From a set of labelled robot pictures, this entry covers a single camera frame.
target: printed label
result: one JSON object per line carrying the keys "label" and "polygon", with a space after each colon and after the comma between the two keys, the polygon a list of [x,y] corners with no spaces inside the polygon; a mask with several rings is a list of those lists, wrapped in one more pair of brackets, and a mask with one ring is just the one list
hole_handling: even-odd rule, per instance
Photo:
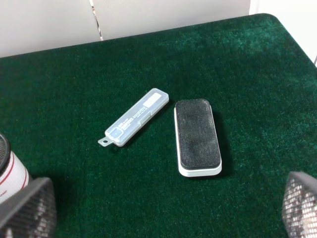
{"label": "printed label", "polygon": [[28,183],[28,171],[17,156],[11,152],[9,164],[0,177],[0,203],[23,189]]}
{"label": "printed label", "polygon": [[145,101],[143,106],[149,108],[151,107],[162,95],[159,93],[154,93],[148,100]]}

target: black lid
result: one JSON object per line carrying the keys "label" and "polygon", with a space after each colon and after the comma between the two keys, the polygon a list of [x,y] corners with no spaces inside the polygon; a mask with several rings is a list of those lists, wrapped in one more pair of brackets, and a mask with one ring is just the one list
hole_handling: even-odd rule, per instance
{"label": "black lid", "polygon": [[10,145],[7,138],[0,133],[0,176],[5,170],[10,158]]}

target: white plastic base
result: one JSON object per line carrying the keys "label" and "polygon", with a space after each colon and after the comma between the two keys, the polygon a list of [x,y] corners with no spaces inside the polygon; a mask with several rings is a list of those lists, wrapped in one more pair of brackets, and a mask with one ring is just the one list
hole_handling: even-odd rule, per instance
{"label": "white plastic base", "polygon": [[202,177],[202,176],[214,176],[221,172],[222,170],[222,160],[220,159],[220,164],[217,168],[213,169],[202,169],[202,170],[187,170],[182,167],[180,163],[180,149],[178,141],[178,128],[177,128],[177,118],[176,118],[176,108],[174,109],[174,121],[175,121],[175,132],[176,132],[176,146],[177,146],[177,160],[178,160],[178,170],[181,175],[185,177]]}

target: green felt surface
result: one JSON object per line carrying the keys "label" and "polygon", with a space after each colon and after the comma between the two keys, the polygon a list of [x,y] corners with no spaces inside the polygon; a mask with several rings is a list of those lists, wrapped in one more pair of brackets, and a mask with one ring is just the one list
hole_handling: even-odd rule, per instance
{"label": "green felt surface", "polygon": [[[123,148],[97,140],[151,88],[170,103]],[[223,171],[177,168],[173,108],[205,98]],[[317,69],[260,14],[0,59],[0,131],[55,186],[56,237],[286,237],[290,171],[317,177]]]}

